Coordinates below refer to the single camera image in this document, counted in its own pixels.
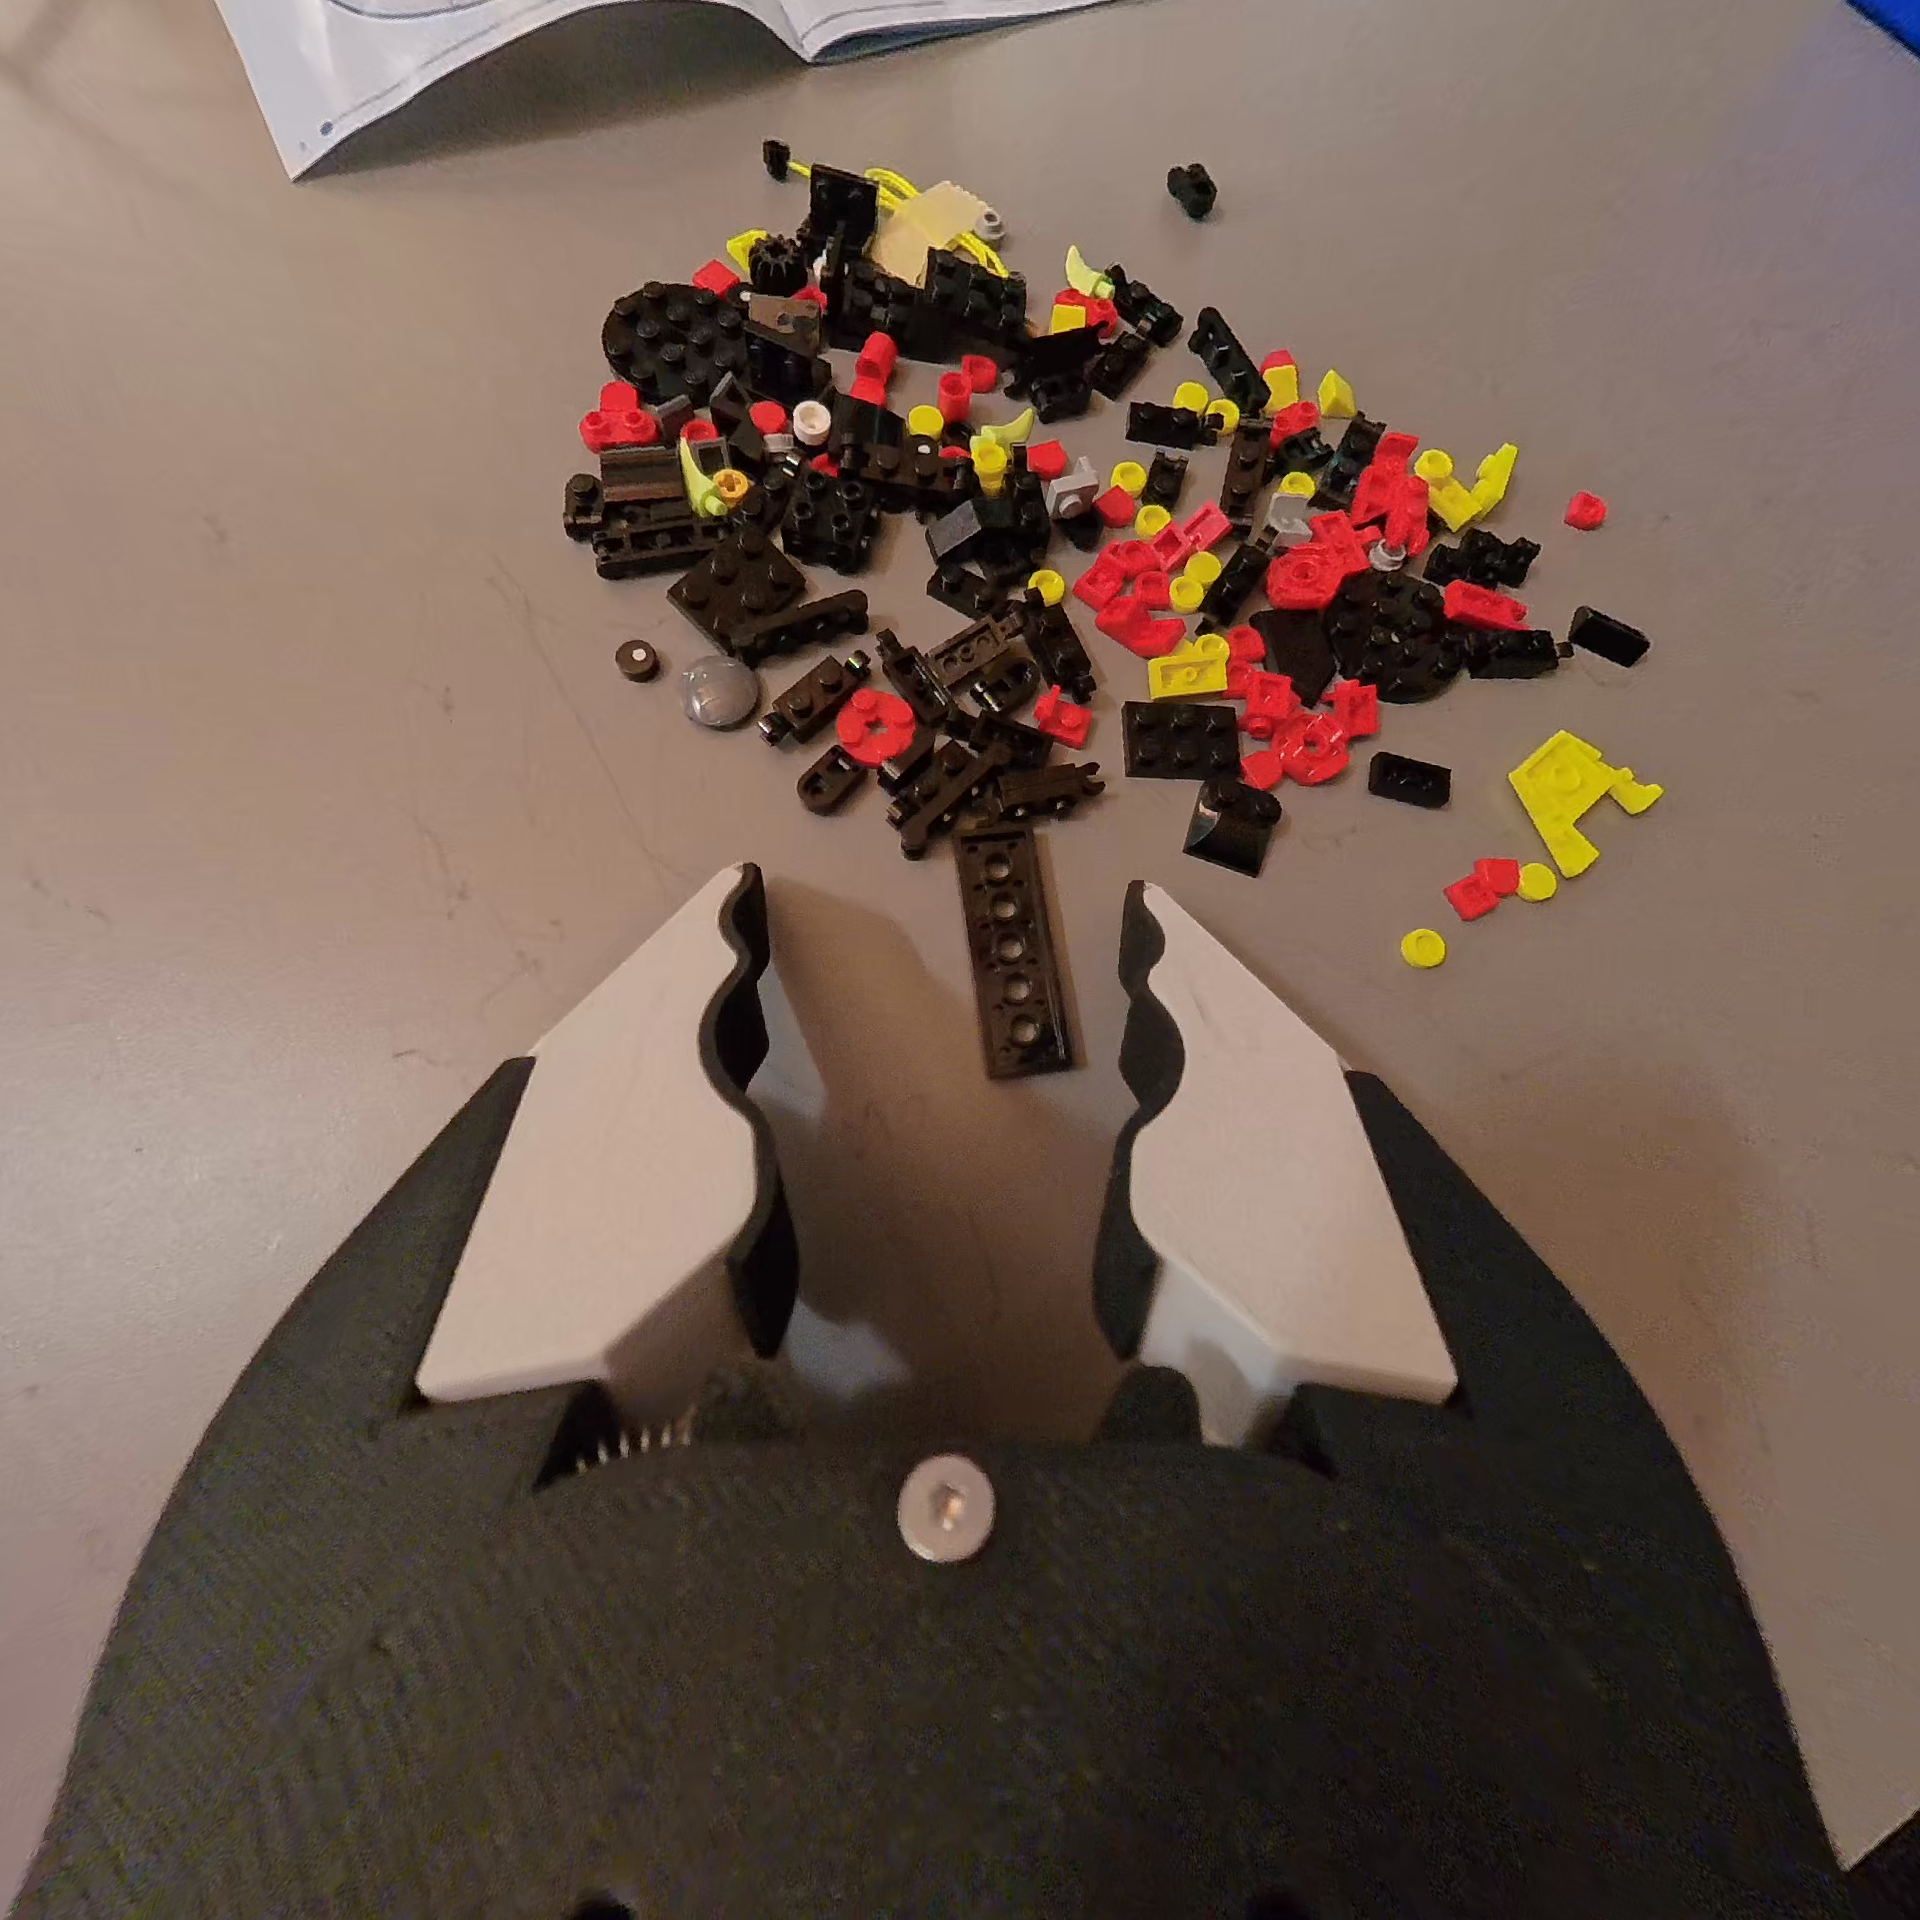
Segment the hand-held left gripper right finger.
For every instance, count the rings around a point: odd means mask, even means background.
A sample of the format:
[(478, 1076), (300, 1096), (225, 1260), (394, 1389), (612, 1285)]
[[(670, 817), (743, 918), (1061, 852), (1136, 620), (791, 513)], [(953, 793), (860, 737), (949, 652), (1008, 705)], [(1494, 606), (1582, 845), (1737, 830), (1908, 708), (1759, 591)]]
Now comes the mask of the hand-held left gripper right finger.
[(1120, 1359), (1182, 1378), (1209, 1445), (1305, 1385), (1441, 1406), (1456, 1361), (1337, 1052), (1150, 879), (1120, 911), (1133, 1096), (1092, 1308)]

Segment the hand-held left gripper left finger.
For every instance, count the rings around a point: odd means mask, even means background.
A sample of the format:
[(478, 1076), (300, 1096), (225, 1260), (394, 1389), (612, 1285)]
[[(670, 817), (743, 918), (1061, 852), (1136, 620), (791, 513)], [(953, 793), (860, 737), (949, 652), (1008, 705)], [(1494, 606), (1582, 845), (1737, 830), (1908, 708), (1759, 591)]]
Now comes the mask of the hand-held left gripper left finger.
[(816, 1410), (877, 1404), (905, 1357), (825, 1310), (831, 1177), (778, 1161), (820, 1135), (825, 1081), (774, 984), (765, 887), (729, 861), (557, 1018), (526, 1058), (504, 1143), (416, 1392), (436, 1406), (599, 1385), (684, 1410), (711, 1370), (769, 1359)]

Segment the long black holed lego plate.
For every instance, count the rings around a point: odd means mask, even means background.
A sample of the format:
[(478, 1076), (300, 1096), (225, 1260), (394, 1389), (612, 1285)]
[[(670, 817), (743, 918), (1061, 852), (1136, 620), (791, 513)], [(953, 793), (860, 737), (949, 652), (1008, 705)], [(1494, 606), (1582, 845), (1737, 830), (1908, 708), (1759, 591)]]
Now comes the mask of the long black holed lego plate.
[(1038, 836), (1024, 824), (977, 826), (959, 831), (953, 850), (986, 1076), (1074, 1066)]

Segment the pile of lego pieces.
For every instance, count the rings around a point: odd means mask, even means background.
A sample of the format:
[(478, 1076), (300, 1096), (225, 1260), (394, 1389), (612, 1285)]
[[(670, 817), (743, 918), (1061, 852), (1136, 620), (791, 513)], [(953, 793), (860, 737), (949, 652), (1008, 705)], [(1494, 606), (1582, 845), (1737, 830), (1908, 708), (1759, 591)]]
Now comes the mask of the pile of lego pieces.
[(999, 212), (956, 183), (797, 159), (796, 231), (646, 278), (601, 328), (562, 530), (607, 582), (661, 577), (694, 658), (759, 671), (753, 729), (810, 813), (865, 783), (906, 857), (1100, 793), (1100, 671), (1143, 671), (1120, 767), (1189, 783), (1189, 857), (1260, 874), (1287, 786), (1456, 681), (1540, 681), (1573, 648), (1485, 526), (1518, 449), (1461, 486), (1334, 372), (1253, 356), (1069, 247), (1029, 302)]

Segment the yellow wedge lego plate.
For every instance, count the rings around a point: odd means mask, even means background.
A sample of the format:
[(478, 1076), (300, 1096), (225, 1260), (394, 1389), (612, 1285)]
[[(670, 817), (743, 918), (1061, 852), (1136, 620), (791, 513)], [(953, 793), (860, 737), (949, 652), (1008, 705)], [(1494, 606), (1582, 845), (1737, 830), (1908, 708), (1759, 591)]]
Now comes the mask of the yellow wedge lego plate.
[(1600, 857), (1580, 826), (1600, 799), (1641, 815), (1663, 796), (1658, 783), (1638, 782), (1629, 767), (1613, 765), (1590, 741), (1565, 729), (1546, 735), (1506, 778), (1562, 878), (1582, 874)]

